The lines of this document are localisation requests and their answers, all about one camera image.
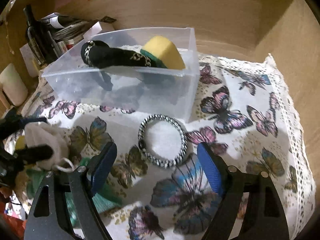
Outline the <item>yellow soft ball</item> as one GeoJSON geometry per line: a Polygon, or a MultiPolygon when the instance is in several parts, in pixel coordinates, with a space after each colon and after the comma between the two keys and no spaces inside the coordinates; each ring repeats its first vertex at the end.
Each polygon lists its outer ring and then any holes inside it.
{"type": "Polygon", "coordinates": [[[19,136],[17,141],[16,141],[16,144],[15,144],[15,150],[23,150],[27,147],[27,144],[25,142],[25,136],[22,135],[22,136],[19,136]]]}

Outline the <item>white drawstring pouch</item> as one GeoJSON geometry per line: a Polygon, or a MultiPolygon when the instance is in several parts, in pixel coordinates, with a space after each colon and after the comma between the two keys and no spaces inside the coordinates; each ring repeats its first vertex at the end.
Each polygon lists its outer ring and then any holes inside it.
{"type": "Polygon", "coordinates": [[[63,130],[45,122],[29,123],[24,128],[28,147],[48,145],[53,155],[48,160],[37,161],[39,168],[50,171],[73,172],[75,166],[69,159],[69,148],[63,130]]]}

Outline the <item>green knitted cloth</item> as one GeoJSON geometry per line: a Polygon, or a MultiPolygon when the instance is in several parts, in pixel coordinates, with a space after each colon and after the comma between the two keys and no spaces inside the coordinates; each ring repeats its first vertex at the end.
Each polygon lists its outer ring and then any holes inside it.
{"type": "MultiPolygon", "coordinates": [[[[62,161],[66,167],[57,165],[56,168],[58,168],[59,171],[71,172],[74,171],[79,165],[87,166],[90,160],[90,158],[82,158],[80,162],[73,164],[69,159],[63,158],[62,161]]],[[[40,168],[28,168],[25,172],[28,176],[28,182],[25,191],[28,203],[31,205],[33,203],[36,191],[44,176],[47,174],[47,171],[40,168]]],[[[71,224],[74,228],[80,228],[71,193],[65,193],[65,197],[71,224]]],[[[121,207],[122,200],[117,197],[112,188],[105,183],[98,193],[96,193],[93,197],[93,203],[97,212],[103,213],[116,207],[121,207]]]]}

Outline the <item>black patterned sock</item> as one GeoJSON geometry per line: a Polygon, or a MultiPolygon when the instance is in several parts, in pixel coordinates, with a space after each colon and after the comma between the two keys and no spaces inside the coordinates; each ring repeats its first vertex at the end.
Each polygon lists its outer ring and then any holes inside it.
{"type": "Polygon", "coordinates": [[[81,47],[81,58],[90,67],[104,69],[113,66],[157,67],[155,60],[135,52],[110,47],[103,41],[90,40],[81,47]]]}

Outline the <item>cream cylinder candle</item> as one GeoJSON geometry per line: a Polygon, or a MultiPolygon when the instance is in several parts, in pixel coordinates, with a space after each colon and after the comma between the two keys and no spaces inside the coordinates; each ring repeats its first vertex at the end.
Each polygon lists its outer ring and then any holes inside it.
{"type": "Polygon", "coordinates": [[[1,72],[1,85],[14,106],[20,106],[25,102],[28,90],[12,63],[1,72]]]}

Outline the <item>butterfly print tablecloth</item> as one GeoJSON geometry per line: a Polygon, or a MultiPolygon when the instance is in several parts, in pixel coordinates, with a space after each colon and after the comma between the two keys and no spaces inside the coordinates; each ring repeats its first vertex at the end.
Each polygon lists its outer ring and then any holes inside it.
{"type": "MultiPolygon", "coordinates": [[[[188,153],[206,142],[226,164],[242,172],[266,171],[278,191],[290,238],[315,210],[315,182],[306,158],[303,129],[272,56],[263,63],[200,55],[200,81],[190,121],[188,153]]],[[[74,164],[96,155],[109,135],[117,145],[107,185],[121,207],[101,213],[114,239],[200,239],[215,202],[196,158],[162,169],[138,153],[138,128],[146,113],[59,99],[41,80],[24,107],[44,116],[76,150],[74,164]]]]}

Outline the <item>dark wine bottle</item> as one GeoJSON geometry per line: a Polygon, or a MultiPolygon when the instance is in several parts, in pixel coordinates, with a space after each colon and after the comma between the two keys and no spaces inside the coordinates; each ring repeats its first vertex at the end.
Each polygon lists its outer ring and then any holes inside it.
{"type": "Polygon", "coordinates": [[[33,55],[40,65],[54,62],[57,60],[57,55],[46,27],[35,19],[31,5],[26,5],[23,12],[27,19],[25,36],[33,55]]]}

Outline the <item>clear plastic storage bin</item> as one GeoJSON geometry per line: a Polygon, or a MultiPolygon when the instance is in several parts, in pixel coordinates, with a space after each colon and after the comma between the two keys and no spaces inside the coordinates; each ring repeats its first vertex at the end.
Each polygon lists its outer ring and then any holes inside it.
{"type": "Polygon", "coordinates": [[[200,78],[193,28],[133,28],[100,33],[92,41],[111,48],[140,52],[151,38],[168,38],[178,49],[185,68],[146,68],[88,66],[81,58],[82,40],[46,67],[44,77],[61,100],[97,106],[164,114],[189,121],[200,78]]]}

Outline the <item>stack of papers and magazines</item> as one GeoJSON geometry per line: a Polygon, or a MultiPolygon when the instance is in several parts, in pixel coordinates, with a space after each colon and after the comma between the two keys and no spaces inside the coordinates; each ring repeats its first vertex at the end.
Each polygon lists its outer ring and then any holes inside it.
{"type": "Polygon", "coordinates": [[[54,49],[59,56],[80,42],[83,34],[98,22],[98,20],[82,20],[58,12],[45,16],[40,21],[48,30],[54,49]]]}

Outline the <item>yellow green sponge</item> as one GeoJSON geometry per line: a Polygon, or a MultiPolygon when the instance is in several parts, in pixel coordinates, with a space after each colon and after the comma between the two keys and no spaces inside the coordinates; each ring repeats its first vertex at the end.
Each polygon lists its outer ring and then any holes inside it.
{"type": "Polygon", "coordinates": [[[168,38],[154,36],[141,48],[140,53],[155,61],[158,68],[183,70],[184,61],[178,49],[168,38]]]}

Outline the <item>white folded card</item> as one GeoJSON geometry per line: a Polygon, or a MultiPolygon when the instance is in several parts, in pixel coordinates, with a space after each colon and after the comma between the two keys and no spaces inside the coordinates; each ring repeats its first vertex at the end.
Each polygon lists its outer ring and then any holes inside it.
{"type": "Polygon", "coordinates": [[[93,36],[98,35],[100,33],[107,33],[114,31],[114,27],[111,23],[105,23],[105,22],[100,22],[98,21],[94,25],[92,25],[88,31],[86,31],[83,35],[84,40],[88,41],[90,40],[93,36]]]}

